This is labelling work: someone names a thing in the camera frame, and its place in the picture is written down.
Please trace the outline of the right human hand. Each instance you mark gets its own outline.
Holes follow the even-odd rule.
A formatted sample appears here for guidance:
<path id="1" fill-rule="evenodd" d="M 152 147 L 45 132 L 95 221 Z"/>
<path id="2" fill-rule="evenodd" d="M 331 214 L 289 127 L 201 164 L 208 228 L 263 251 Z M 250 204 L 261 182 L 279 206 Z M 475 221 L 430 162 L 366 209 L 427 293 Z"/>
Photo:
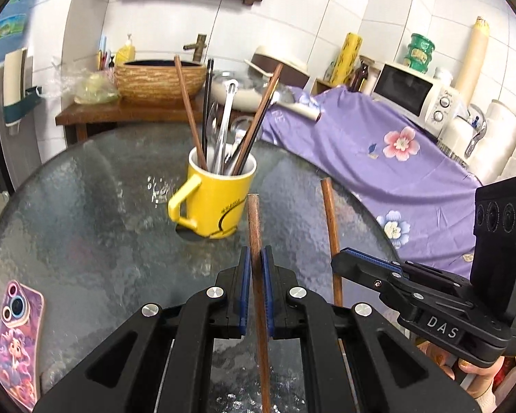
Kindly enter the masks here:
<path id="1" fill-rule="evenodd" d="M 431 344 L 429 341 L 422 341 L 418 345 L 418 348 L 433 360 L 435 364 L 451 379 L 455 378 L 454 371 L 447 365 L 447 360 L 451 356 L 450 353 L 434 344 Z M 495 395 L 493 393 L 492 386 L 495 376 L 503 367 L 504 357 L 499 357 L 496 363 L 487 368 L 476 367 L 472 363 L 462 359 L 457 360 L 457 363 L 459 365 L 459 369 L 464 373 L 473 374 L 475 376 L 475 379 L 467 389 L 470 396 L 472 396 L 477 402 L 480 400 L 486 401 L 487 399 L 493 401 L 495 399 Z"/>

